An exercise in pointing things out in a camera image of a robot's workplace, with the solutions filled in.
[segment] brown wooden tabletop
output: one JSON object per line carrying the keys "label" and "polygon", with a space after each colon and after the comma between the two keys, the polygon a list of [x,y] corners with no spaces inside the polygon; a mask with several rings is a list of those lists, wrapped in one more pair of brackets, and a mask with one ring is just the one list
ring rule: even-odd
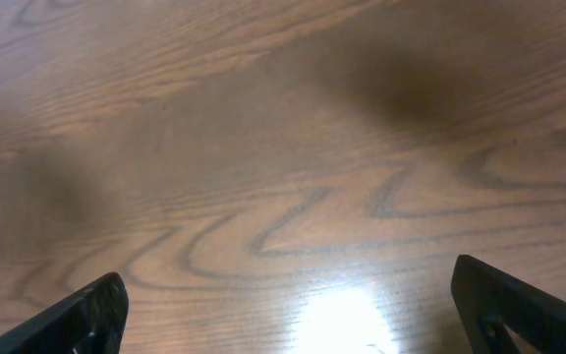
{"label": "brown wooden tabletop", "polygon": [[566,301],[566,0],[0,0],[0,334],[468,353],[459,254]]}

